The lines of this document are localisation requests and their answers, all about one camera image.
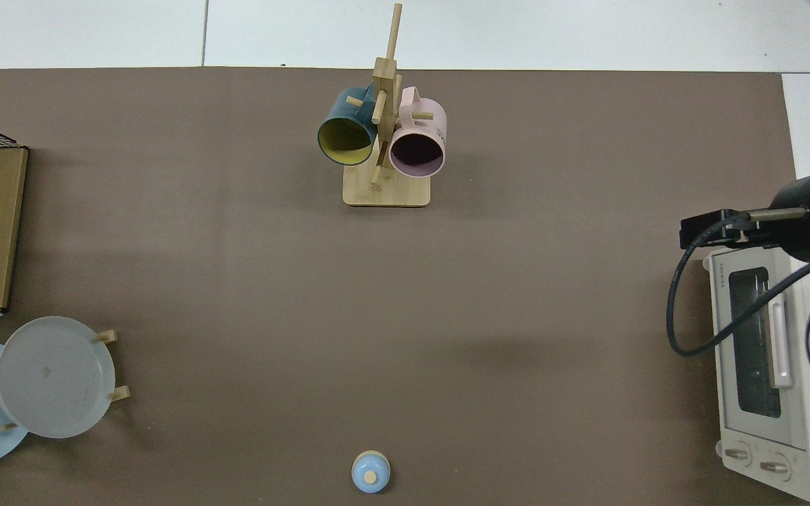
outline wooden base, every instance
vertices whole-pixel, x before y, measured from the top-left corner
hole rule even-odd
[[[363,164],[343,167],[343,202],[373,207],[423,207],[430,204],[430,177],[408,177],[390,169],[386,163],[374,181],[379,157],[380,147],[374,144],[371,156]]]

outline mug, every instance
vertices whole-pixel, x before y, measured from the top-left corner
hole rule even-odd
[[[402,90],[401,128],[392,134],[390,162],[405,176],[430,177],[446,163],[446,111],[414,86]]]
[[[318,128],[318,145],[328,158],[338,164],[360,164],[371,156],[377,138],[377,125],[371,122],[374,103],[373,83],[340,93]]]

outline brown table surface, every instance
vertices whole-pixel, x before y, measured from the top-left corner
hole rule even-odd
[[[714,361],[663,330],[679,220],[794,178],[779,76],[403,74],[449,116],[423,209],[344,205],[317,147],[367,70],[0,70],[32,148],[0,342],[114,327],[132,390],[1,459],[0,504],[796,502],[722,467]],[[679,306],[706,339],[695,263]]]

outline teal mug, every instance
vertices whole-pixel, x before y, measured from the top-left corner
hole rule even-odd
[[[321,151],[338,164],[360,164],[367,160],[377,138],[377,125],[371,122],[375,104],[373,83],[366,89],[343,90],[318,128]]]

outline pink mug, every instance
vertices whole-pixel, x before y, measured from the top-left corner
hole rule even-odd
[[[405,176],[430,177],[446,163],[446,111],[414,86],[402,90],[399,122],[390,141],[390,162]]]

